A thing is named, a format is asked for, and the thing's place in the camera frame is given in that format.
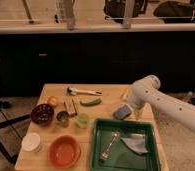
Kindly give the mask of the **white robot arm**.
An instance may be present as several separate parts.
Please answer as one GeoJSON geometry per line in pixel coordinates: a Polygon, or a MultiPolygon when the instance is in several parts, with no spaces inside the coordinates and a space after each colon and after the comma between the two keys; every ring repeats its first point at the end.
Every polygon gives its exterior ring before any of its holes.
{"type": "Polygon", "coordinates": [[[160,86],[160,79],[155,75],[135,81],[130,86],[127,103],[133,110],[141,110],[149,103],[195,133],[195,106],[160,92],[160,86]]]}

